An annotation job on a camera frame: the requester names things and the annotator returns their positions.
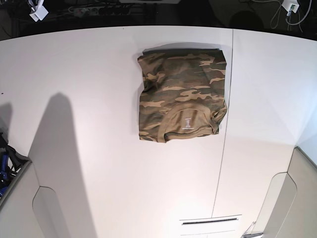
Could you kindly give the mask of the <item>camouflage T-shirt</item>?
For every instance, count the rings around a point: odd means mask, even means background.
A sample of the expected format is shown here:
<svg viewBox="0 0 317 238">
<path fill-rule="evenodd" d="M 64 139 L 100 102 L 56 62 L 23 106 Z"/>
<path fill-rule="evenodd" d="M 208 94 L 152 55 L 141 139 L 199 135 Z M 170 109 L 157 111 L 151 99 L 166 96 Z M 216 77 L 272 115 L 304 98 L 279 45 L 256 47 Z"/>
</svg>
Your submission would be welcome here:
<svg viewBox="0 0 317 238">
<path fill-rule="evenodd" d="M 144 89 L 139 138 L 166 143 L 216 135 L 226 115 L 226 60 L 220 49 L 170 49 L 138 57 Z"/>
</svg>

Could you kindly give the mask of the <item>blue and black equipment pile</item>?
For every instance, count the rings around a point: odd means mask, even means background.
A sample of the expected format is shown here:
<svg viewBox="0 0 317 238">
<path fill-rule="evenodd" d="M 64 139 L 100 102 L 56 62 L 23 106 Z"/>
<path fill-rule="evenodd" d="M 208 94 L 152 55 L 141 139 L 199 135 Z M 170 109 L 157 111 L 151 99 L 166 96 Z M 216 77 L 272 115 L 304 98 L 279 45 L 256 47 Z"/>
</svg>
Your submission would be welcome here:
<svg viewBox="0 0 317 238">
<path fill-rule="evenodd" d="M 14 179 L 19 172 L 28 164 L 29 158 L 20 155 L 11 147 L 4 138 L 3 132 L 0 133 L 0 197 L 4 198 L 9 186 L 13 184 Z"/>
</svg>

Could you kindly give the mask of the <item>black power strip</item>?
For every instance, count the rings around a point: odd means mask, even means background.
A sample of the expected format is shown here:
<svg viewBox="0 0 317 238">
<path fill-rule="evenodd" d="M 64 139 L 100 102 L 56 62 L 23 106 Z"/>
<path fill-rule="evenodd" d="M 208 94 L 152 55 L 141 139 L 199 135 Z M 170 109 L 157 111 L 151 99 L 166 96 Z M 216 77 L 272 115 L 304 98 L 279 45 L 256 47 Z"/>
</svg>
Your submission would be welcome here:
<svg viewBox="0 0 317 238">
<path fill-rule="evenodd" d="M 90 6 L 90 7 L 70 7 L 68 11 L 75 17 L 83 16 L 108 16 L 108 15 L 128 15 L 131 6 Z"/>
</svg>

